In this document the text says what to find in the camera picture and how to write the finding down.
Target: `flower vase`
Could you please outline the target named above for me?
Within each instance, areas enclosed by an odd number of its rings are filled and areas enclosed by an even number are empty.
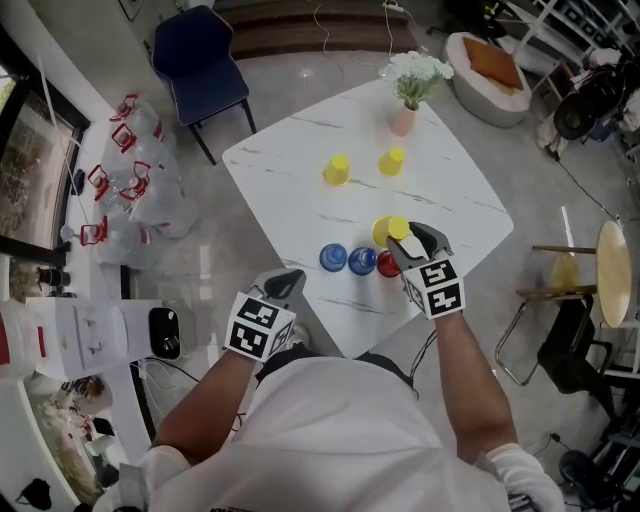
[[[391,122],[391,131],[398,137],[404,137],[413,128],[415,119],[416,110],[411,110],[406,105],[402,105],[402,108],[396,113]]]

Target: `floor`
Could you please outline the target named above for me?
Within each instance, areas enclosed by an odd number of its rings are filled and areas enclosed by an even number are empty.
[[[407,1],[403,5],[411,10],[420,25],[433,24],[429,23],[433,12],[428,4]],[[417,26],[413,31],[421,45],[434,55],[440,54],[441,38],[427,37]],[[364,52],[311,53],[241,61],[239,66],[251,90],[249,101],[261,129],[375,79],[385,59],[386,55]],[[575,246],[593,247],[599,227],[608,217],[562,168],[538,150],[534,139],[538,122],[535,113],[514,128],[495,128],[467,112],[453,90],[444,84],[434,92],[429,104],[483,171],[515,225],[502,244],[465,279],[465,316],[495,367],[493,349],[521,302],[514,290],[549,279],[553,256],[534,254],[531,245],[566,245],[570,232]],[[280,261],[224,164],[211,167],[188,134],[178,135],[180,158],[188,169],[185,182],[201,205],[201,220],[185,239],[173,243],[160,265],[137,275],[135,292],[140,298],[180,299],[193,309],[198,342],[212,344],[200,346],[182,364],[200,377],[216,358],[215,344],[223,339],[237,291],[250,284],[259,272],[279,267]],[[226,148],[250,135],[241,108],[208,121],[203,132],[218,160]],[[565,166],[582,185],[614,215],[620,216],[632,249],[637,249],[640,226],[629,222],[637,214],[619,160],[613,144],[594,141],[584,146],[571,144],[563,157]],[[582,281],[595,282],[593,257],[579,255],[577,258]],[[511,361],[518,375],[524,377],[531,368],[554,313],[552,307],[531,311],[510,338],[505,358]],[[316,348],[336,354],[336,347],[308,307],[303,308],[301,317],[311,331]],[[594,308],[593,320],[596,325],[600,321],[597,308]],[[381,343],[375,352],[390,357],[408,371],[432,328],[430,322],[416,317]],[[602,333],[601,338],[616,340],[619,345],[624,341],[620,332]],[[417,374],[419,405],[445,445],[453,447],[454,438],[441,397],[436,352],[434,345]],[[151,406],[152,414],[158,422],[192,383],[180,374],[169,376],[160,368],[151,367],[150,373],[160,386],[175,386],[170,391],[158,390],[153,383],[148,386],[156,403]],[[520,443],[525,450],[535,453],[543,448],[551,432],[558,433],[572,448],[588,452],[595,446],[608,420],[586,393],[561,395],[544,372],[539,372],[527,387],[515,385],[499,369],[497,378],[511,402]],[[539,455],[554,478],[558,478],[557,462],[563,452],[564,448],[553,443]]]

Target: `sneaker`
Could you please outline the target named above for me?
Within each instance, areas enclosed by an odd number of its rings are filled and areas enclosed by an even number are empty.
[[[309,348],[309,341],[310,336],[307,328],[302,326],[301,324],[295,324],[293,326],[293,332],[287,340],[286,348],[287,350],[289,350],[290,348],[293,348],[294,345],[297,345],[299,343],[301,343],[304,348]]]

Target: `yellow cup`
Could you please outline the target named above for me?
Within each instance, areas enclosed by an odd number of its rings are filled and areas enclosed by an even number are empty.
[[[404,164],[405,158],[404,149],[393,147],[380,157],[378,169],[387,176],[397,176],[402,172],[402,164]]]
[[[322,174],[329,185],[344,185],[349,181],[349,159],[341,154],[333,155]]]
[[[387,237],[403,240],[409,236],[409,222],[404,217],[380,217],[373,224],[373,241],[387,249]]]

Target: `blue chair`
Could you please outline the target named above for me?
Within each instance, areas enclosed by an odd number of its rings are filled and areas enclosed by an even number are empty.
[[[156,28],[151,58],[156,73],[171,85],[178,120],[188,126],[204,154],[216,165],[197,128],[203,120],[241,104],[256,133],[244,83],[230,47],[233,30],[206,6],[163,21]]]

